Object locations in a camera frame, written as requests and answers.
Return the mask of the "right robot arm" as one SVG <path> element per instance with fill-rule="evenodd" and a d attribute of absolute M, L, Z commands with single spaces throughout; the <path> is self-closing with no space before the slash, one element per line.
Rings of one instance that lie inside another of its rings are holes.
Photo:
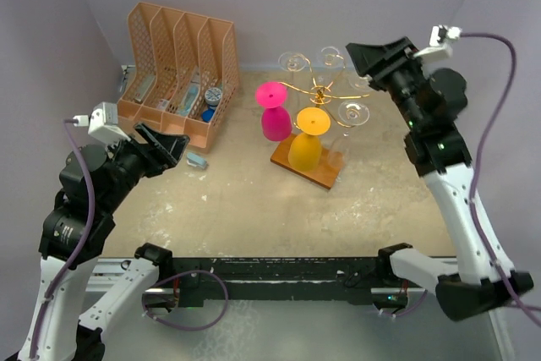
<path fill-rule="evenodd" d="M 477 191 L 480 160 L 471 157 L 455 125 L 467 106 L 467 81 L 450 68 L 424 74 L 428 55 L 448 53 L 444 36 L 422 51 L 406 37 L 346 49 L 357 74 L 368 77 L 373 90 L 387 92 L 404 118 L 408 159 L 433 195 L 456 251 L 456 265 L 447 265 L 407 243 L 380 249 L 377 279 L 386 286 L 409 280 L 434 294 L 453 321 L 508 304 L 522 307 L 532 276 L 517 270 L 502 249 Z"/>

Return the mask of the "pink plastic wine glass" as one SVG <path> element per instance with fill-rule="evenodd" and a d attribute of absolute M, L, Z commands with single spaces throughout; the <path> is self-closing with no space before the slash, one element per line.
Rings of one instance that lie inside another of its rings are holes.
<path fill-rule="evenodd" d="M 292 120 L 283 106 L 287 87 L 279 82 L 266 82 L 255 92 L 255 100 L 264 108 L 261 116 L 263 135 L 270 141 L 281 142 L 292 132 Z"/>

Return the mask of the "clear wine glass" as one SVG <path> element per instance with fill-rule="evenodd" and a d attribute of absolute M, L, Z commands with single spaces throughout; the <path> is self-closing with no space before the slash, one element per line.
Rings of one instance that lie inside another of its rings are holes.
<path fill-rule="evenodd" d="M 357 74 L 352 73 L 348 76 L 348 83 L 350 86 L 360 92 L 370 92 L 372 89 L 369 87 L 369 82 L 364 77 L 359 77 Z"/>
<path fill-rule="evenodd" d="M 278 58 L 281 69 L 288 73 L 288 83 L 296 85 L 298 73 L 308 66 L 307 58 L 301 52 L 284 52 Z"/>

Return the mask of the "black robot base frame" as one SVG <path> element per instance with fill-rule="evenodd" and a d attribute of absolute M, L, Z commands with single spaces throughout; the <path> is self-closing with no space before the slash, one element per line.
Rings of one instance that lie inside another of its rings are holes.
<path fill-rule="evenodd" d="M 411 282 L 380 276 L 375 257 L 176 257 L 151 284 L 181 308 L 210 300 L 345 302 L 404 310 L 422 297 Z"/>

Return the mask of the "yellow plastic wine glass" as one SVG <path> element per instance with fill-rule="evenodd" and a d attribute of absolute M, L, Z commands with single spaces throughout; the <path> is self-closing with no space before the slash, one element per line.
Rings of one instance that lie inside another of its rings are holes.
<path fill-rule="evenodd" d="M 297 125 L 301 133 L 291 143 L 288 163 L 297 171 L 310 172 L 320 163 L 320 136 L 330 129 L 331 119 L 321 108 L 306 107 L 298 113 Z"/>

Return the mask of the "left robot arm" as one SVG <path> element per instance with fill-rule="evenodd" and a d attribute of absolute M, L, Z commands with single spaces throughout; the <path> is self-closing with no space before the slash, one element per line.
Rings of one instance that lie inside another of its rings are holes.
<path fill-rule="evenodd" d="M 143 178 L 174 168 L 189 144 L 186 134 L 163 134 L 144 123 L 109 146 L 73 145 L 59 174 L 61 189 L 43 222 L 36 307 L 22 348 L 12 360 L 100 360 L 107 334 L 130 301 L 174 275 L 172 252 L 152 243 L 136 249 L 128 269 L 83 311 L 98 257 L 115 227 L 113 214 Z"/>

